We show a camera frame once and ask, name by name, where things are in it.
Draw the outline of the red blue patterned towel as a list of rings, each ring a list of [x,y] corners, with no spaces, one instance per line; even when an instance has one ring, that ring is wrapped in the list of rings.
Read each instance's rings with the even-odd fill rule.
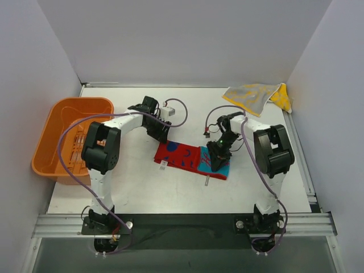
[[[216,172],[212,171],[211,159],[205,146],[190,146],[168,140],[160,144],[154,156],[155,163],[167,162],[167,166],[198,173],[212,178],[226,180],[230,163],[226,163]]]

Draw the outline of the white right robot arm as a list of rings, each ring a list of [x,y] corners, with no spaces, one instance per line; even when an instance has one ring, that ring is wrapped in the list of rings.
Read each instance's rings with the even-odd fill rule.
[[[219,117],[216,125],[221,136],[206,145],[211,170],[217,172],[230,161],[232,144],[241,137],[266,188],[254,205],[251,223],[244,226],[252,226],[259,233],[278,228],[282,220],[279,210],[282,207],[279,204],[280,191],[286,174],[295,162],[286,128],[249,119],[241,111]]]

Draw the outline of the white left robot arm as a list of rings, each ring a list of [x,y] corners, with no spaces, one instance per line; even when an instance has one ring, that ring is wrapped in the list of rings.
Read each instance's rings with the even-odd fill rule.
[[[89,220],[102,234],[111,233],[117,225],[111,197],[112,171],[119,160],[121,139],[134,129],[144,127],[147,135],[160,143],[167,142],[169,117],[175,109],[167,103],[145,96],[141,104],[133,105],[120,116],[106,122],[92,122],[81,152],[90,177],[92,204]]]

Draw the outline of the grey yellow towel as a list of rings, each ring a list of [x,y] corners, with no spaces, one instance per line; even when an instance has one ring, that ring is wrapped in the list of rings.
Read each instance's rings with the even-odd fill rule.
[[[287,113],[292,113],[286,83],[277,85],[247,84],[229,87],[222,98],[256,117],[261,116],[267,103],[273,103]]]

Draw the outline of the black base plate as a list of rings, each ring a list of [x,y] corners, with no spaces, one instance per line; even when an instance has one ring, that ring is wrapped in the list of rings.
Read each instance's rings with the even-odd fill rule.
[[[255,213],[121,214],[121,225],[84,217],[81,234],[91,236],[94,249],[114,254],[126,250],[242,250],[269,252],[284,234],[286,218]]]

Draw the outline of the aluminium front rail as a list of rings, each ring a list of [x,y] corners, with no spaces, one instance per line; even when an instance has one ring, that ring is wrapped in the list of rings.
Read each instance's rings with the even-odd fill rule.
[[[136,233],[143,229],[159,230],[196,229],[208,231],[230,231],[233,234],[249,234],[257,237],[280,234],[287,236],[333,236],[337,229],[329,213],[290,213],[280,215],[278,228],[259,231],[252,226],[251,213],[236,214],[123,214],[125,224],[108,228],[90,222],[87,216],[79,214],[44,214],[38,217],[32,236],[34,238],[109,238],[116,234]]]

